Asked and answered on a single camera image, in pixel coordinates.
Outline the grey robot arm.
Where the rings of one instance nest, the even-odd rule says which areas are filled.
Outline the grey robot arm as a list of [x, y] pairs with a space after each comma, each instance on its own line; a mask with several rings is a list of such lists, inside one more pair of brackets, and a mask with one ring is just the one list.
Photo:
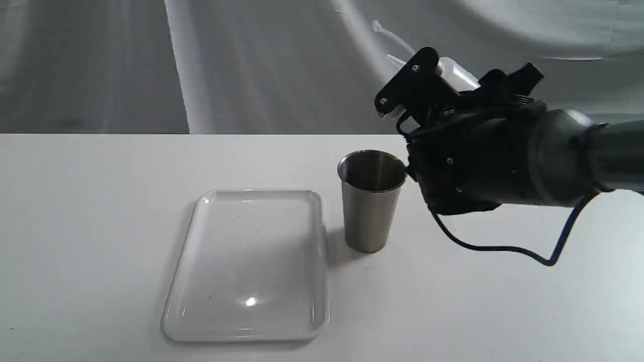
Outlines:
[[572, 208], [614, 190], [642, 193], [642, 121], [610, 124], [530, 96], [543, 79], [531, 63], [491, 69], [457, 90], [443, 59], [421, 48], [380, 89], [374, 105], [398, 113], [408, 173], [430, 211], [453, 216], [502, 204]]

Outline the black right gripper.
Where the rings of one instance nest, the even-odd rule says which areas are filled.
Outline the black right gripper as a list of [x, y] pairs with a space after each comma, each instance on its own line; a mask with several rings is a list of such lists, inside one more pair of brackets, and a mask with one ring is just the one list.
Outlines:
[[376, 94], [377, 115], [397, 109], [418, 128], [401, 132], [408, 174], [428, 210], [441, 216], [492, 211], [503, 204], [545, 206], [529, 172], [530, 133], [547, 110], [530, 99], [545, 75], [531, 62], [511, 73], [491, 69], [485, 89], [515, 96], [459, 96], [437, 72], [438, 52], [421, 48]]

